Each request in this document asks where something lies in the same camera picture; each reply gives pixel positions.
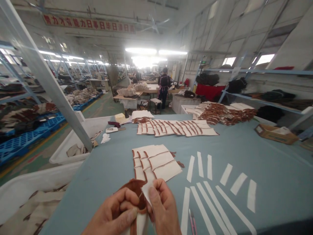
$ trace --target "worker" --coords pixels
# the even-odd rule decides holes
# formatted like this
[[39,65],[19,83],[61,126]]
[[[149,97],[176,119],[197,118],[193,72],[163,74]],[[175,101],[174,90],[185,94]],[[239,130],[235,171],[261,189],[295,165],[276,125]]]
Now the worker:
[[165,102],[168,93],[169,87],[171,87],[171,77],[168,76],[169,70],[167,67],[163,68],[162,74],[157,81],[159,85],[159,91],[157,94],[157,98],[162,101],[162,109],[165,109]]
[[[152,207],[147,203],[147,209],[151,222],[156,225],[156,233],[181,235],[175,198],[163,179],[154,180],[149,198]],[[136,219],[138,204],[138,196],[130,189],[117,191],[100,206],[82,235],[122,234]]]

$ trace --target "pink scissors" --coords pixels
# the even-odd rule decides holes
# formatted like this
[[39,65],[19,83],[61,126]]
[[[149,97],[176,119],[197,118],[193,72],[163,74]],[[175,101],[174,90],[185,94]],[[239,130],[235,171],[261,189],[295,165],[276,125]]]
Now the pink scissors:
[[197,235],[197,227],[196,227],[195,217],[193,216],[193,213],[190,209],[189,209],[189,216],[190,216],[192,235]]

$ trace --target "floor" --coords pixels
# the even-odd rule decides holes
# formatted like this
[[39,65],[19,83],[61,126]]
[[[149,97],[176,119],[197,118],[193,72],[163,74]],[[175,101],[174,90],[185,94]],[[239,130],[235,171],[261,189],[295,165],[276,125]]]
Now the floor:
[[[118,85],[127,86],[127,80],[124,79]],[[114,102],[111,91],[102,95],[82,111],[85,118],[112,116],[123,112],[123,105],[119,102]],[[175,112],[167,107],[165,110],[162,110],[162,114],[175,114]],[[47,139],[34,145],[26,155],[1,168],[0,186],[16,176],[58,166],[58,164],[49,163],[49,159],[71,130],[72,128],[67,123],[64,123],[59,130]]]

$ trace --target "fingernail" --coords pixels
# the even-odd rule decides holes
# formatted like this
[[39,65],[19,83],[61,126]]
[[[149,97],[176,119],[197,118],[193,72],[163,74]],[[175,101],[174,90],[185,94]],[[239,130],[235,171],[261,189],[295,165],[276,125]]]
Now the fingernail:
[[151,186],[149,188],[149,197],[154,198],[157,195],[157,190],[155,187]]
[[128,213],[127,222],[132,223],[136,217],[137,217],[137,208],[135,207]]

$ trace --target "blue table surface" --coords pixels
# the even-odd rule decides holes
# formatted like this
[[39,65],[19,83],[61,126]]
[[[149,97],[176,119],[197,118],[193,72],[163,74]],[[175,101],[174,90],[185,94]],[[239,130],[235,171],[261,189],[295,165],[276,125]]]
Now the blue table surface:
[[[192,116],[156,115],[155,119],[182,121],[191,120]],[[201,182],[204,187],[203,181],[210,184],[237,233],[246,233],[249,230],[216,190],[216,185],[221,187],[258,232],[276,225],[312,218],[312,153],[301,148],[299,143],[290,146],[259,137],[254,131],[257,125],[253,120],[229,127],[222,124],[212,126],[219,136],[154,137],[136,135],[137,124],[126,124],[126,130],[110,133],[109,142],[93,149],[78,169],[64,198],[41,234],[80,234],[105,198],[134,178],[131,150],[152,144],[164,144],[170,151],[176,151],[176,160],[185,164],[183,172],[167,182],[176,199],[179,221],[185,187],[195,186],[215,232],[223,234],[196,186],[196,183]],[[197,151],[202,155],[204,178],[199,176]],[[212,181],[206,177],[208,154],[212,156]],[[196,159],[192,182],[189,183],[186,177],[191,155]],[[228,163],[233,168],[224,186],[220,179]],[[241,173],[248,177],[238,194],[234,195],[230,189]],[[255,213],[247,208],[250,179],[257,183]],[[208,234],[192,192],[189,207],[194,212],[198,234]],[[192,234],[190,223],[188,234]]]

